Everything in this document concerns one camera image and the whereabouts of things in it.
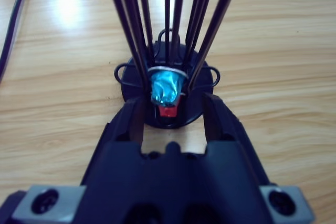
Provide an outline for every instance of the metal ring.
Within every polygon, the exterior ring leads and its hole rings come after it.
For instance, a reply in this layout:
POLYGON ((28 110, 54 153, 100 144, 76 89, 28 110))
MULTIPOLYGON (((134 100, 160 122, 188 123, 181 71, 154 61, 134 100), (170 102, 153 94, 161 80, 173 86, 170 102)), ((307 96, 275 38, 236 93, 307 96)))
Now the metal ring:
POLYGON ((188 75, 183 72, 182 70, 176 69, 176 68, 170 68, 170 67, 166 67, 166 66, 156 66, 156 67, 152 67, 150 69, 148 69, 148 74, 150 75, 150 72, 152 71, 160 71, 160 70, 165 70, 165 71, 172 71, 175 73, 179 73, 180 75, 184 76, 186 79, 188 79, 188 75))
MULTIPOLYGON (((157 43, 158 43, 158 46, 159 46, 159 47, 158 47, 158 51, 155 53, 155 56, 154 56, 154 57, 158 56, 159 53, 160 53, 161 39, 162 39, 162 35, 163 35, 165 32, 166 32, 166 29, 163 29, 163 30, 159 33, 159 35, 158 35, 158 37, 157 37, 157 43)), ((178 38, 178 40, 177 40, 177 44, 178 44, 178 46, 179 46, 179 53, 178 53, 178 56, 181 57, 181 56, 180 56, 180 51, 181 51, 181 39, 180 39, 180 36, 179 36, 179 35, 177 36, 177 38, 178 38)))
POLYGON ((140 88, 140 89, 142 89, 141 86, 138 86, 138 85, 136 85, 136 84, 132 84, 132 83, 130 83, 130 82, 124 82, 124 81, 122 81, 122 80, 119 78, 119 75, 118 75, 119 70, 120 70, 121 68, 126 68, 126 67, 132 67, 132 68, 134 68, 135 65, 133 65, 133 64, 129 64, 129 63, 122 63, 122 64, 117 65, 117 67, 114 69, 114 77, 115 77, 115 79, 117 80, 117 82, 119 82, 121 85, 127 85, 127 86, 131 86, 131 87, 135 87, 135 88, 140 88))
POLYGON ((209 87, 213 88, 214 86, 216 86, 216 85, 219 83, 219 81, 220 81, 220 75, 221 75, 221 73, 218 71, 218 69, 215 68, 215 67, 211 67, 211 66, 203 66, 203 67, 201 68, 201 70, 202 70, 202 69, 210 69, 210 70, 213 70, 213 71, 216 73, 216 80, 215 80, 212 84, 196 86, 196 87, 194 87, 194 89, 209 88, 209 87))

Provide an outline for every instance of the black rod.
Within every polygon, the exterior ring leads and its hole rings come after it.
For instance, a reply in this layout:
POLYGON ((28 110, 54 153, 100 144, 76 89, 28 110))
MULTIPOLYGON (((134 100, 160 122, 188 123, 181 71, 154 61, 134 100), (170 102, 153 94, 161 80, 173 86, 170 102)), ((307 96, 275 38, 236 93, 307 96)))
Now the black rod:
POLYGON ((148 41, 148 54, 149 54, 149 63, 151 66, 154 65, 155 59, 154 59, 154 48, 153 48, 153 33, 152 33, 152 24, 151 24, 151 16, 149 11, 149 4, 148 0, 141 0, 142 3, 142 10, 143 10, 143 18, 145 22, 146 27, 146 33, 147 33, 147 41, 148 41))
POLYGON ((114 0, 114 3, 115 3, 115 7, 117 9, 117 12, 118 12, 118 16, 119 16, 122 28, 124 30, 124 33, 125 33, 125 36, 126 36, 126 39, 127 39, 127 43, 128 43, 128 45, 131 49, 131 53, 132 53, 132 57, 133 57, 133 60, 134 60, 135 67, 137 68, 137 70, 139 72, 139 75, 140 75, 140 78, 141 78, 141 84, 142 84, 144 90, 146 91, 148 89, 147 71, 146 71, 144 65, 142 64, 142 62, 140 60, 140 57, 139 57, 139 55, 136 51, 135 44, 134 44, 134 41, 133 41, 133 38, 132 38, 132 33, 131 33, 131 30, 130 30, 130 26, 129 26, 128 21, 127 21, 125 10, 122 6, 122 0, 114 0))
POLYGON ((193 19, 193 23, 190 28, 189 34, 187 34, 187 43, 186 43, 186 51, 183 59, 183 68, 187 68, 187 63, 190 61, 190 57, 196 47, 196 43, 198 40, 198 36, 201 31, 201 26, 204 20, 204 16, 206 13, 206 9, 208 6, 209 0, 199 0, 196 8, 195 15, 193 19))
POLYGON ((135 46, 137 47, 139 53, 139 62, 145 73, 147 74, 147 64, 146 64, 146 45, 143 39, 143 30, 140 24, 141 19, 139 20, 137 17, 137 13, 139 9, 137 9, 137 0, 124 0, 124 4, 126 6, 128 20, 131 24, 130 28, 133 33, 133 39, 135 40, 135 46))
POLYGON ((183 0, 175 0, 172 42, 171 42, 171 50, 170 50, 170 55, 169 55, 169 65, 170 66, 174 65, 174 61, 177 56, 177 41, 179 39, 178 30, 180 28, 182 5, 183 5, 183 0))
POLYGON ((165 60, 169 64, 169 27, 170 27, 170 0, 164 0, 164 19, 165 19, 165 60))
POLYGON ((189 40, 190 40, 190 36, 189 36, 189 33, 190 33, 190 30, 191 30, 191 27, 192 27, 192 23, 194 21, 194 16, 195 16, 195 12, 196 12, 196 7, 198 5, 198 1, 199 0, 193 0, 193 5, 191 7, 191 12, 190 12, 190 19, 189 19, 189 24, 188 24, 188 29, 187 29, 187 34, 185 36, 185 44, 187 45, 189 40))
POLYGON ((145 57, 147 62, 148 62, 150 59, 149 59, 149 55, 148 55, 148 52, 147 52, 147 49, 146 49, 146 41, 145 41, 145 36, 144 36, 144 33, 143 33, 143 27, 142 27, 142 22, 141 22, 138 0, 133 0, 132 6, 133 6, 133 10, 135 11, 134 12, 135 18, 137 19, 137 21, 136 21, 137 28, 135 28, 135 27, 131 27, 131 28, 133 28, 133 30, 136 32, 136 34, 138 34, 138 36, 139 36, 138 37, 139 48, 141 48, 141 52, 142 52, 141 55, 142 55, 142 57, 145 57))
POLYGON ((224 18, 224 15, 227 11, 227 8, 230 4, 231 0, 219 0, 216 6, 214 15, 210 21, 208 30, 204 36, 204 40, 202 42, 200 51, 197 56, 197 64, 194 65, 192 71, 190 73, 189 84, 188 84, 188 92, 190 92, 195 85, 195 81, 197 79, 198 74, 203 66, 204 60, 210 50, 211 44, 214 41, 216 33, 220 27, 220 24, 224 18))

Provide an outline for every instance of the screw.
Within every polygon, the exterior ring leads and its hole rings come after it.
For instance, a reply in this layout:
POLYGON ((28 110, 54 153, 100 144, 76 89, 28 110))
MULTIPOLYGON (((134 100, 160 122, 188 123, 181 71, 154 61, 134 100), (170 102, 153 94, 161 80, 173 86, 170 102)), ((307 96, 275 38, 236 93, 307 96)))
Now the screw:
POLYGON ((36 196, 32 204, 32 211, 37 215, 48 212, 58 200, 58 192, 55 189, 48 189, 36 196))
POLYGON ((289 216, 296 211, 294 201, 284 191, 271 191, 268 195, 268 200, 275 211, 282 215, 289 216))

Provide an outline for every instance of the black metal stand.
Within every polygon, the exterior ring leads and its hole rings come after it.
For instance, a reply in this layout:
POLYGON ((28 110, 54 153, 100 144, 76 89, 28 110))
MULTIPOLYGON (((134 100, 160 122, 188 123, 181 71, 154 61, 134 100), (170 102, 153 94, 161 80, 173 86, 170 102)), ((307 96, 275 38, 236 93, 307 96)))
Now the black metal stand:
POLYGON ((218 31, 231 0, 219 0, 213 17, 206 31, 200 51, 195 46, 200 35, 203 19, 209 0, 193 0, 190 13, 185 45, 181 45, 179 28, 183 0, 175 0, 173 26, 170 28, 170 0, 165 0, 165 28, 159 34, 159 39, 153 44, 149 1, 141 0, 143 22, 146 36, 142 26, 138 0, 114 0, 125 36, 132 53, 129 63, 124 63, 115 69, 114 76, 121 83, 122 95, 125 101, 140 95, 146 97, 145 122, 153 127, 173 129, 195 121, 202 114, 202 93, 213 93, 213 87, 219 82, 219 71, 209 67, 205 58, 218 31), (122 78, 118 71, 125 67, 122 78), (151 75, 153 67, 165 67, 170 71, 179 71, 186 77, 176 107, 174 116, 162 115, 159 107, 151 103, 151 75), (217 74, 213 82, 211 70, 217 74))

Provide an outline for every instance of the red object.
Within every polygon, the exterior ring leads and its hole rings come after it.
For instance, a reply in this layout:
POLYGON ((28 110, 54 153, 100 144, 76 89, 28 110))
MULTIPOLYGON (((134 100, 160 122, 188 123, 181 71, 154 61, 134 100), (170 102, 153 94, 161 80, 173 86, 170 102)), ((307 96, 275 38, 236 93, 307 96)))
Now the red object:
POLYGON ((178 103, 175 107, 158 106, 160 116, 165 117, 165 118, 175 118, 175 117, 177 117, 177 106, 179 105, 180 100, 178 101, 178 103))

